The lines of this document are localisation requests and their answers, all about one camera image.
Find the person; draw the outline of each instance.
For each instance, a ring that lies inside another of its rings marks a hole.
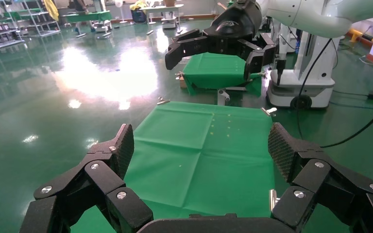
[[[88,9],[86,8],[86,5],[85,5],[85,2],[84,0],[73,0],[74,2],[74,5],[75,5],[75,10],[79,13],[85,13],[87,14],[88,13]],[[76,27],[75,27],[75,31],[78,33],[78,34],[81,34],[81,31],[79,29],[79,26],[82,24],[82,22],[77,22],[76,23]],[[95,28],[92,26],[92,23],[91,21],[87,21],[86,22],[87,25],[90,26],[91,28],[91,32],[94,32],[95,31]]]

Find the black cable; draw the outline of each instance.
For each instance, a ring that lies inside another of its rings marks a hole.
[[[272,18],[271,18],[271,23],[272,23],[272,34],[275,34],[274,22],[272,21]]]
[[[298,106],[299,106],[299,103],[300,103],[300,98],[301,98],[302,90],[303,90],[303,88],[305,86],[305,83],[306,83],[306,80],[308,79],[309,74],[311,73],[312,69],[315,66],[315,63],[317,63],[318,59],[321,57],[322,53],[324,53],[325,49],[328,47],[328,45],[329,45],[329,43],[331,41],[332,41],[332,38],[328,40],[328,42],[325,44],[324,48],[321,50],[320,54],[318,54],[317,58],[312,63],[311,67],[309,68],[308,73],[305,76],[304,82],[303,82],[303,84],[301,86],[301,89],[300,89],[300,93],[298,94],[297,105],[295,106],[295,110],[297,112],[297,126],[298,126],[298,132],[300,133],[301,139],[303,139],[304,137],[303,137],[302,131],[301,131],[300,116],[299,116],[299,108],[298,108]]]
[[[295,37],[295,39],[298,41],[298,43],[300,42],[300,39],[296,36],[296,35],[294,35],[294,33],[291,31],[291,28],[290,27],[288,27],[288,29],[289,29],[289,32]]]
[[[295,50],[295,48],[293,48],[291,45],[289,45],[289,43],[287,42],[287,40],[284,39],[284,37],[281,34],[279,34],[278,36],[280,36],[291,49]]]
[[[365,106],[348,105],[348,104],[343,104],[343,103],[335,103],[335,102],[332,102],[332,101],[330,101],[329,103],[330,103],[330,104],[333,104],[333,105],[335,105],[335,106],[339,106],[339,107],[346,107],[346,108],[360,108],[360,109],[370,109],[370,110],[373,110],[373,107],[365,107]]]
[[[321,147],[321,148],[334,147],[334,146],[338,146],[338,145],[340,145],[340,144],[342,144],[342,143],[345,143],[345,142],[347,142],[347,141],[353,139],[354,137],[356,137],[358,134],[362,133],[364,130],[366,130],[368,127],[370,127],[372,124],[373,124],[373,119],[372,119],[370,122],[368,122],[368,124],[365,125],[362,129],[360,129],[360,130],[359,130],[358,132],[356,132],[355,134],[349,136],[348,138],[346,138],[346,139],[344,139],[344,140],[342,140],[342,141],[340,141],[340,142],[337,142],[337,143],[334,143],[334,144],[328,145],[328,146],[323,146],[323,147]]]
[[[368,95],[365,95],[365,94],[356,94],[356,93],[342,92],[342,91],[336,91],[336,90],[332,90],[332,91],[336,92],[336,93],[340,93],[340,94],[345,94],[345,95],[365,96],[365,97],[368,97]]]
[[[337,55],[337,63],[335,64],[335,66],[332,68],[332,69],[335,69],[337,66],[338,66],[338,50],[337,50],[337,47],[335,46],[335,43],[334,41],[332,41],[332,44],[334,45],[334,49],[335,49],[335,54]]]

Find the trash bin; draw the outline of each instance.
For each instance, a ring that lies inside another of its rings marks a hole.
[[[147,16],[145,15],[145,13],[139,9],[136,9],[136,10],[131,10],[131,14],[132,14],[132,20],[135,22],[135,23],[145,23],[147,21]]]

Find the person's leg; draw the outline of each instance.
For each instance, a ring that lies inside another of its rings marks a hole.
[[[78,35],[82,34],[82,32],[81,32],[81,25],[82,25],[82,22],[77,22],[75,24],[75,31],[78,33]]]
[[[94,28],[94,26],[92,25],[92,22],[91,22],[91,21],[87,21],[86,24],[91,28],[91,32],[94,32],[94,31],[95,31],[95,28]]]

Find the green cloth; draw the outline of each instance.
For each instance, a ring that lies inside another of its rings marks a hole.
[[[76,23],[82,21],[105,21],[105,20],[112,20],[112,15],[109,11],[102,11],[102,12],[90,12],[86,15],[79,15],[79,14],[72,14],[72,15],[65,15],[63,16],[67,19],[69,23]]]
[[[124,180],[154,219],[193,213],[269,217],[271,126],[260,109],[184,102],[157,106],[134,132],[135,152]],[[72,232],[113,232],[109,228],[92,208]]]
[[[202,53],[190,58],[184,70],[184,80],[191,95],[195,87],[205,89],[221,89],[245,83],[245,61],[237,56]],[[261,89],[261,78],[252,74],[251,78]]]

